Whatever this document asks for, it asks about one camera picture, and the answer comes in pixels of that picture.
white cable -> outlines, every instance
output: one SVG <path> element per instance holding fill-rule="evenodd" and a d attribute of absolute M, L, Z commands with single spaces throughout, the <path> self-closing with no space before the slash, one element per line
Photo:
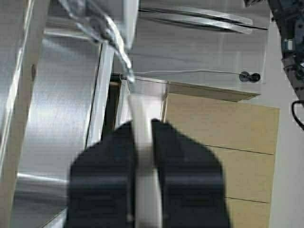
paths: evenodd
<path fill-rule="evenodd" d="M 145 74 L 148 74 L 148 73 L 194 73 L 194 72 L 212 72 L 212 73 L 226 73 L 226 74 L 234 74 L 234 75 L 244 75 L 244 74 L 237 73 L 237 72 L 220 71 L 220 70 L 208 70 L 208 69 L 151 70 L 151 71 L 146 71 L 146 72 L 134 72 L 134 73 L 138 74 L 138 75 L 145 75 Z"/>

wooden drawer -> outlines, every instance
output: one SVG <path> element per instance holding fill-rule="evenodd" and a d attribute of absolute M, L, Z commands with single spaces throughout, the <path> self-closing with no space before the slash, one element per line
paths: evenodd
<path fill-rule="evenodd" d="M 268 228 L 270 204 L 226 199 L 233 228 Z"/>
<path fill-rule="evenodd" d="M 229 198 L 271 201 L 274 156 L 209 147 L 222 162 Z"/>
<path fill-rule="evenodd" d="M 279 110 L 169 94 L 166 121 L 206 145 L 274 154 Z"/>

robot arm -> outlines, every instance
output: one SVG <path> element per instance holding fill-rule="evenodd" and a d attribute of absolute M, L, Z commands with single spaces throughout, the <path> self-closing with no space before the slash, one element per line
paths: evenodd
<path fill-rule="evenodd" d="M 245 0 L 246 6 L 261 0 Z M 302 0 L 268 0 L 281 34 L 284 71 L 299 98 L 292 103 L 292 114 L 299 126 L 303 123 L 295 114 L 295 105 L 304 107 L 304 2 Z"/>

cabinet handle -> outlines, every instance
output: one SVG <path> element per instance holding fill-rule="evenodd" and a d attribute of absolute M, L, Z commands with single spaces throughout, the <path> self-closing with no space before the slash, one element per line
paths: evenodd
<path fill-rule="evenodd" d="M 141 4 L 140 11 L 145 12 L 159 12 L 159 13 L 173 13 L 183 14 L 196 17 L 209 17 L 211 19 L 220 20 L 223 22 L 231 22 L 243 25 L 253 25 L 252 19 L 240 17 L 234 14 L 228 14 L 224 12 L 213 11 L 209 9 L 199 9 L 185 6 L 168 6 L 168 5 L 153 5 Z"/>
<path fill-rule="evenodd" d="M 235 25 L 228 22 L 223 22 L 219 20 L 213 20 L 208 18 L 198 18 L 192 16 L 185 15 L 176 15 L 176 14 L 168 14 L 168 13 L 151 13 L 151 12 L 141 12 L 141 18 L 151 19 L 160 22 L 175 24 L 178 26 L 184 27 L 194 27 L 197 29 L 216 29 L 219 31 L 231 31 L 242 34 L 251 34 L 252 29 Z"/>

white plastic object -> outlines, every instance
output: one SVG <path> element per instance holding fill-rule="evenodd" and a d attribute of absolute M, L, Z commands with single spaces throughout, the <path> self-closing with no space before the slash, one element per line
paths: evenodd
<path fill-rule="evenodd" d="M 138 154 L 135 179 L 135 228 L 162 228 L 162 194 L 154 163 L 151 119 L 144 110 L 145 97 L 129 95 L 134 144 Z"/>

